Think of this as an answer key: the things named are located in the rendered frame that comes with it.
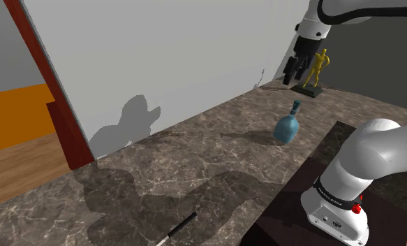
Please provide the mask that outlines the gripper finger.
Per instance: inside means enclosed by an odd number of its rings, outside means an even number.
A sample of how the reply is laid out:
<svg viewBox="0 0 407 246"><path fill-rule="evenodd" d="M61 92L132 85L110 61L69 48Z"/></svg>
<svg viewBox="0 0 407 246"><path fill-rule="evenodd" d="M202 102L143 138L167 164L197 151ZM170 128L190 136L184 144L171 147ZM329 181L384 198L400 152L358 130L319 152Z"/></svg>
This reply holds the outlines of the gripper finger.
<svg viewBox="0 0 407 246"><path fill-rule="evenodd" d="M305 59L302 61L302 63L299 65L297 72L295 74L295 79L300 80L305 72L305 70L308 69L308 60Z"/></svg>
<svg viewBox="0 0 407 246"><path fill-rule="evenodd" d="M283 84L284 85L289 85L290 84L290 80L293 76L293 74L296 72L296 66L298 63L298 58L297 57L289 57L286 66L283 70Z"/></svg>

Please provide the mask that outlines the yellow human figure statue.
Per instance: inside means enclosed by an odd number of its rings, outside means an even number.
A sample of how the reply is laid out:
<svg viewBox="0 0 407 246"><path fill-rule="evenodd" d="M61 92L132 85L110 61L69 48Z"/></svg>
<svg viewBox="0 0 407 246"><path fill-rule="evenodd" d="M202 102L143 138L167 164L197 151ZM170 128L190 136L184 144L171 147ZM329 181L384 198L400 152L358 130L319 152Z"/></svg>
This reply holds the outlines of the yellow human figure statue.
<svg viewBox="0 0 407 246"><path fill-rule="evenodd" d="M330 63L330 58L326 55L326 52L327 49L323 48L320 53L315 53L315 61L309 71L308 76L306 77L304 84L297 84L293 86L291 90L312 98L317 97L317 95L323 92L323 89L318 86L318 77L322 69L328 66ZM315 78L315 83L313 85L308 85L308 82L312 77Z"/></svg>

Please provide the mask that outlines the blue glass bottle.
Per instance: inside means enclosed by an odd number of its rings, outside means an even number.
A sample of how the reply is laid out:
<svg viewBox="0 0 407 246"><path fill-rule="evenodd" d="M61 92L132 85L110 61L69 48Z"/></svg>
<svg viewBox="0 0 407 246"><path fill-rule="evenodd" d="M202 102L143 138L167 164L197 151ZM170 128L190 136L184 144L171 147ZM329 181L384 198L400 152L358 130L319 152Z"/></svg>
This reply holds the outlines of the blue glass bottle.
<svg viewBox="0 0 407 246"><path fill-rule="evenodd" d="M276 124L273 137L282 143L289 143L296 135L299 129L299 122L296 119L298 108L301 104L300 100L295 100L290 109L290 114L282 117Z"/></svg>

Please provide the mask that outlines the black pen with white tip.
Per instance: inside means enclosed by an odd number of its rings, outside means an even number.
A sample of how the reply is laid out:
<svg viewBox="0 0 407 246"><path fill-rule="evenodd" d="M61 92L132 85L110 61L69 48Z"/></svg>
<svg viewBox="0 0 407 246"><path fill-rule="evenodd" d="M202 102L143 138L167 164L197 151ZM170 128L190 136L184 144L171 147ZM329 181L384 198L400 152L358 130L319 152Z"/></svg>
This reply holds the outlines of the black pen with white tip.
<svg viewBox="0 0 407 246"><path fill-rule="evenodd" d="M173 230L171 230L156 246L162 246L167 240L169 240L173 235L175 235L178 231L184 228L190 221L192 221L197 215L197 212L193 212L189 215L185 220L179 223Z"/></svg>

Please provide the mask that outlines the red wooden door frame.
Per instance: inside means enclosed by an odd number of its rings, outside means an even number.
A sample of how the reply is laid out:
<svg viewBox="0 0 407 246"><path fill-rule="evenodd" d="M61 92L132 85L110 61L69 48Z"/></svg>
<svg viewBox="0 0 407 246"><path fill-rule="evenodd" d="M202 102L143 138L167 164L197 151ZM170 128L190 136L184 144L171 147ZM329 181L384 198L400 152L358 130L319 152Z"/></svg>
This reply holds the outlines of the red wooden door frame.
<svg viewBox="0 0 407 246"><path fill-rule="evenodd" d="M93 162L94 156L89 150L82 130L21 0L3 0L3 2L54 98L54 101L47 103L46 106L69 168L75 170Z"/></svg>

